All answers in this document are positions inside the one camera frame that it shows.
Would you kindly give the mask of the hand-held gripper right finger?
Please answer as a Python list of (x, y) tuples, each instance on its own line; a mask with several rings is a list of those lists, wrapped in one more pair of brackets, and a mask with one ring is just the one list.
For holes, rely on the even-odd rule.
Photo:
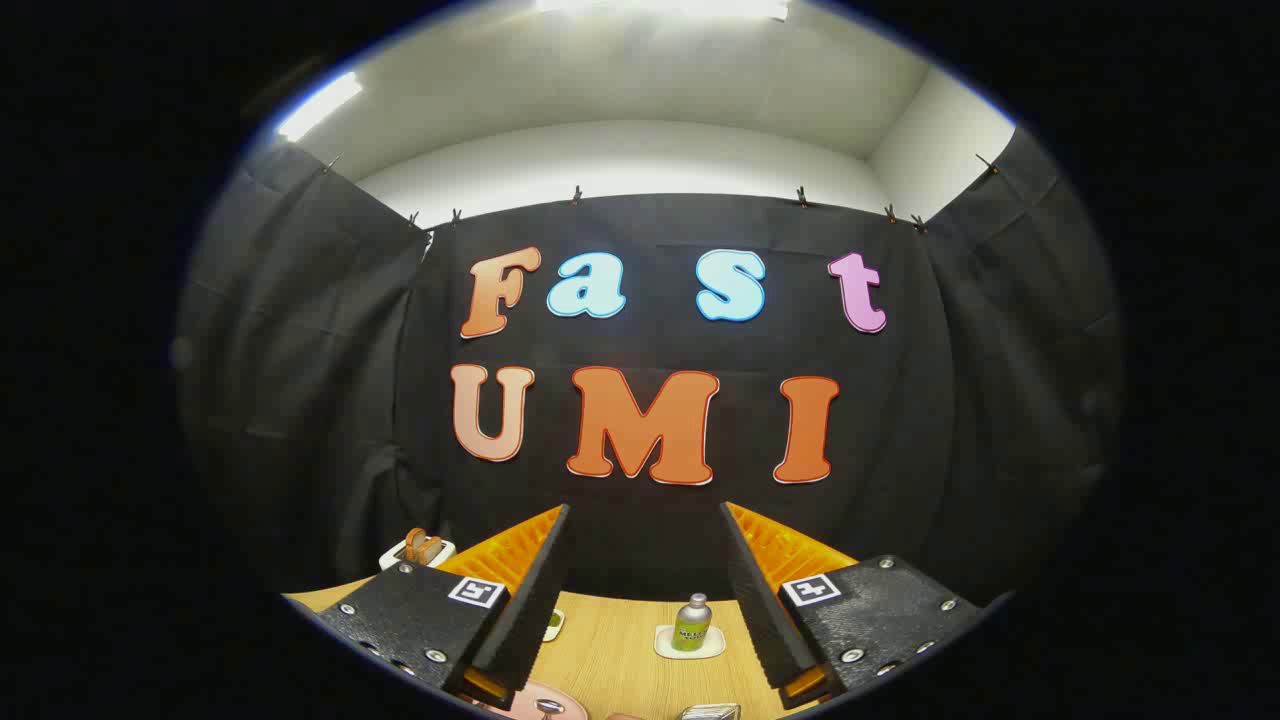
[(986, 616), (895, 555), (856, 560), (737, 503), (719, 514), (730, 587), (785, 708), (865, 694)]

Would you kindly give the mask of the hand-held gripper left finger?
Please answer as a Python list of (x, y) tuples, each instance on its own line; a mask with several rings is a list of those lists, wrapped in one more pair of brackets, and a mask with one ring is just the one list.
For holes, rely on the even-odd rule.
[(402, 560), (315, 620), (421, 687), (508, 710), (564, 583), (570, 520), (562, 503), (438, 566)]

